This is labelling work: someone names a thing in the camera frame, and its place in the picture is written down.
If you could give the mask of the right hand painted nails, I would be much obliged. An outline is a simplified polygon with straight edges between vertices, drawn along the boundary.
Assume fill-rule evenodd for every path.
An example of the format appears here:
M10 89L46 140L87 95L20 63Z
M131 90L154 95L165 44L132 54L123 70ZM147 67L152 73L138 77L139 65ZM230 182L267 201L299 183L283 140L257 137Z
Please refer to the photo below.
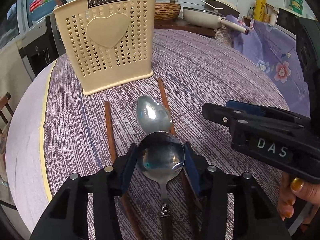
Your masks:
M319 210L319 184L308 183L298 177L294 178L288 173L283 172L277 206L282 221L284 221L285 218L291 218L293 216L293 205L297 198L310 202L313 205L308 217L303 221L305 225L310 224Z

